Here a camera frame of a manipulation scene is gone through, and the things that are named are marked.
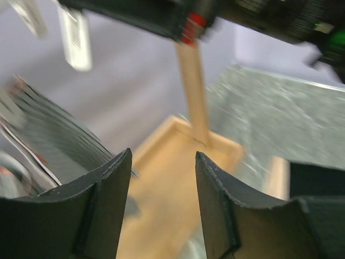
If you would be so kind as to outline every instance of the gray speckled surface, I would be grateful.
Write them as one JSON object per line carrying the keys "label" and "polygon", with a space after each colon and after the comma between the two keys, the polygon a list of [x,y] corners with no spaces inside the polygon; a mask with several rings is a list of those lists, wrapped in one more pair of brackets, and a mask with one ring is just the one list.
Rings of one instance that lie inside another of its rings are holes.
{"label": "gray speckled surface", "polygon": [[[343,90],[230,67],[208,87],[207,98],[211,130],[246,148],[236,170],[246,184],[261,189],[272,156],[345,168]],[[205,258],[201,233],[181,259]]]}

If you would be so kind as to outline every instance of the black plastic part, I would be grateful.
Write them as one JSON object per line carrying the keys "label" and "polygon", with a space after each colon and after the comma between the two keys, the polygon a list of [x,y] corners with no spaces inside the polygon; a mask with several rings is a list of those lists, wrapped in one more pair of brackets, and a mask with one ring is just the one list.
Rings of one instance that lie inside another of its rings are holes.
{"label": "black plastic part", "polygon": [[131,168],[127,149],[38,197],[0,198],[1,258],[116,258]]}
{"label": "black plastic part", "polygon": [[173,40],[180,39],[195,1],[59,0],[61,5],[68,8],[93,11]]}
{"label": "black plastic part", "polygon": [[345,171],[290,162],[290,198],[345,196]]}
{"label": "black plastic part", "polygon": [[345,197],[283,201],[259,192],[196,154],[196,178],[208,259],[341,259]]}

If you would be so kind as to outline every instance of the wooden post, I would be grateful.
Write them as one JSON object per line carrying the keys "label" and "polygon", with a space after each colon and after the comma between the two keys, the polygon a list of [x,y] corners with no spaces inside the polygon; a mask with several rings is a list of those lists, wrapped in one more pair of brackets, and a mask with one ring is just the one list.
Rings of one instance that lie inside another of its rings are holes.
{"label": "wooden post", "polygon": [[210,143],[210,131],[199,44],[189,46],[179,43],[176,44],[176,50],[180,61],[193,137],[195,140],[208,146]]}

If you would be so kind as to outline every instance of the gray wall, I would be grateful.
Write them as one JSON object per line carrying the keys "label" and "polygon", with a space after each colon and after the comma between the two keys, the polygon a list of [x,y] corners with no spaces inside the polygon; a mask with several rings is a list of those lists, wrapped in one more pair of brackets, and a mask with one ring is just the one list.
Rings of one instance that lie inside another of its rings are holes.
{"label": "gray wall", "polygon": [[[37,40],[14,10],[0,15],[0,83],[18,73],[82,120],[114,152],[136,147],[168,115],[185,111],[171,41],[88,14],[93,69],[73,70],[64,60],[56,6],[38,1],[49,36]],[[233,29],[219,21],[202,44],[205,80],[234,61]]]}
{"label": "gray wall", "polygon": [[343,87],[327,65],[318,70],[306,65],[318,51],[309,44],[291,45],[253,30],[235,26],[235,52],[239,65],[321,84]]}

